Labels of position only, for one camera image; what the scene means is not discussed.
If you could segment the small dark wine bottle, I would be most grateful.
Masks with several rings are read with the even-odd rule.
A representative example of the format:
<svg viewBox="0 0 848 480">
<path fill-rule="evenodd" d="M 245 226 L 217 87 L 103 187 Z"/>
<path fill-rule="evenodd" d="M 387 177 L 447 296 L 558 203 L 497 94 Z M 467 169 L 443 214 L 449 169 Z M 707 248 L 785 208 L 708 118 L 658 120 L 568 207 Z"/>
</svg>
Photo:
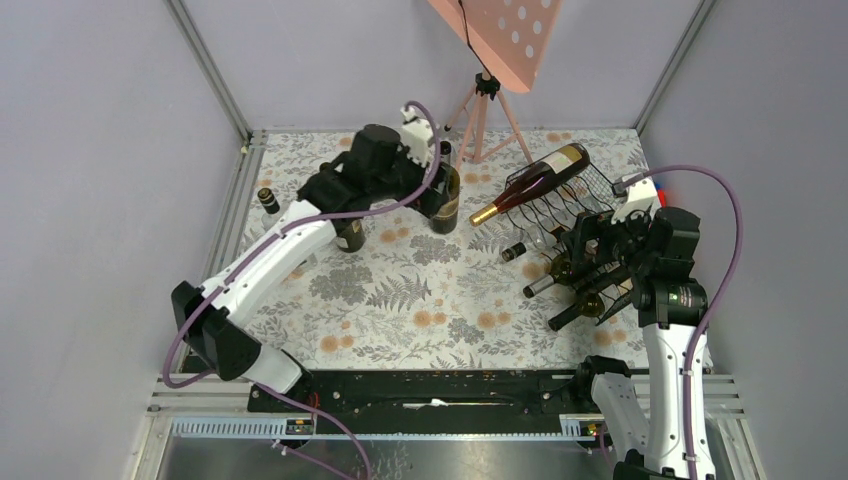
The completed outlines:
<svg viewBox="0 0 848 480">
<path fill-rule="evenodd" d="M 542 226 L 533 225 L 525 230 L 521 241 L 503 250 L 501 257 L 504 262 L 510 262 L 526 253 L 533 252 L 540 258 L 552 260 L 557 255 L 555 247 L 567 232 L 568 228 L 563 226 L 547 229 Z"/>
</svg>

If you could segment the olive wine bottle black cap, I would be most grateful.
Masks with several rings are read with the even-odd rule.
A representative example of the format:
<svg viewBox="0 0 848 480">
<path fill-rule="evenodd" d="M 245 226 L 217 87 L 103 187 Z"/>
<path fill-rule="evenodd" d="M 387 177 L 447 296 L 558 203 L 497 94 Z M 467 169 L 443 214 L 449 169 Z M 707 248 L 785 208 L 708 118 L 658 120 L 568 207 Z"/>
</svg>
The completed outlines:
<svg viewBox="0 0 848 480">
<path fill-rule="evenodd" d="M 606 311 L 604 301 L 598 293 L 579 296 L 575 302 L 547 322 L 552 331 L 559 331 L 579 317 L 599 318 Z"/>
</svg>

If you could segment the green wine bottle brown label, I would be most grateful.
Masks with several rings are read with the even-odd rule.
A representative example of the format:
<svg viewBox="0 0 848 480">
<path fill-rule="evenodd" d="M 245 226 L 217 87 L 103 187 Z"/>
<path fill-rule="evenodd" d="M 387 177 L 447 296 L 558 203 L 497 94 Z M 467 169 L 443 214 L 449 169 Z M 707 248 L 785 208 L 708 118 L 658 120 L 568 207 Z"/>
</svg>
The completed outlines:
<svg viewBox="0 0 848 480">
<path fill-rule="evenodd" d="M 437 213 L 430 219 L 431 229 L 440 235 L 451 233 L 457 225 L 461 179 L 453 166 L 454 149 L 447 140 L 440 142 L 442 160 L 441 170 L 444 171 L 443 192 L 447 195 Z"/>
</svg>

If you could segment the green wine bottle grey cap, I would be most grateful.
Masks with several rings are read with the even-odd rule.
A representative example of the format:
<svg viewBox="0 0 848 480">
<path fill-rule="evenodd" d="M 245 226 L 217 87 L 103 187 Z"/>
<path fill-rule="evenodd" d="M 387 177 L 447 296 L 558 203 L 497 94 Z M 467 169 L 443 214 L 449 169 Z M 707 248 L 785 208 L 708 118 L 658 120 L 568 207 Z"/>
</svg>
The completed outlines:
<svg viewBox="0 0 848 480">
<path fill-rule="evenodd" d="M 554 285 L 569 286 L 573 280 L 570 258 L 559 255 L 551 261 L 548 273 L 525 286 L 522 293 L 526 298 L 533 298 Z"/>
</svg>

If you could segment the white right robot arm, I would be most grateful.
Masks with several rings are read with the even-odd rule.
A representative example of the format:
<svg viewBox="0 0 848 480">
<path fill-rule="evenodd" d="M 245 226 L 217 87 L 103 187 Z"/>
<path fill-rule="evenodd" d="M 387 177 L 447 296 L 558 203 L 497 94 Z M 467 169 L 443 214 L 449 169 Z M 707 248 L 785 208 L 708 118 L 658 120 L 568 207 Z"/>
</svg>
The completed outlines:
<svg viewBox="0 0 848 480">
<path fill-rule="evenodd" d="M 615 479 L 714 479 L 703 400 L 708 311 L 705 289 L 691 276 L 699 218 L 663 207 L 612 225 L 601 238 L 632 282 L 629 304 L 649 362 L 649 408 L 636 399 L 622 360 L 589 356 L 566 384 L 568 399 L 600 412 L 617 455 Z"/>
</svg>

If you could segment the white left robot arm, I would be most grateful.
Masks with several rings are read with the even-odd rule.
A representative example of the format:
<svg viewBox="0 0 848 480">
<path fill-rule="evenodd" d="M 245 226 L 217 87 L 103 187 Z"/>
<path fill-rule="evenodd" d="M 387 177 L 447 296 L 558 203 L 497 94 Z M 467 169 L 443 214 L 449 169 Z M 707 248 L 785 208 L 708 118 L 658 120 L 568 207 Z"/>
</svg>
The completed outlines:
<svg viewBox="0 0 848 480">
<path fill-rule="evenodd" d="M 199 286 L 183 281 L 173 289 L 176 343 L 190 346 L 220 379 L 261 384 L 285 410 L 301 409 L 311 388 L 305 368 L 249 335 L 247 324 L 277 284 L 355 221 L 400 207 L 434 216 L 448 201 L 445 174 L 440 141 L 425 119 L 363 127 L 241 256 Z"/>
</svg>

